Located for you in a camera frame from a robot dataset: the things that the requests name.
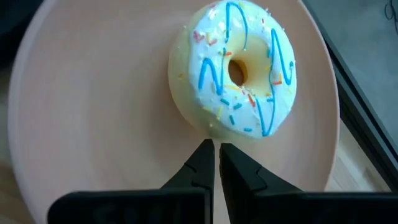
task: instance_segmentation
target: donut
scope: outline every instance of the donut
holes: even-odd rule
[[[241,83],[231,78],[231,64]],[[297,89],[289,38],[267,9],[249,1],[218,1],[196,12],[170,50],[168,77],[182,116],[225,140],[273,135]]]

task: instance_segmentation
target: white frosting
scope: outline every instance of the white frosting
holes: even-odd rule
[[[252,51],[259,50],[261,56],[251,56]],[[254,76],[248,65],[248,85],[244,83],[242,87],[236,86],[228,74],[229,61],[239,54],[253,61],[253,67],[263,68],[257,69],[259,75]],[[201,79],[204,61],[212,62],[215,74],[207,64]],[[251,2],[220,1],[207,9],[190,35],[188,72],[189,83],[204,113],[211,113],[222,126],[245,136],[262,138],[275,133],[294,103],[297,79],[293,48],[278,22]]]

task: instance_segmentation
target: pink plate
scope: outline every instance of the pink plate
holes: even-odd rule
[[[158,188],[181,168],[205,136],[173,103],[168,52],[210,1],[43,3],[19,49],[9,97],[12,159],[35,221],[45,223],[51,203],[72,190]],[[292,184],[323,190],[339,119],[325,44],[301,1],[257,3],[290,37],[298,92],[275,136],[238,147]],[[228,222],[218,170],[214,214],[215,223]]]

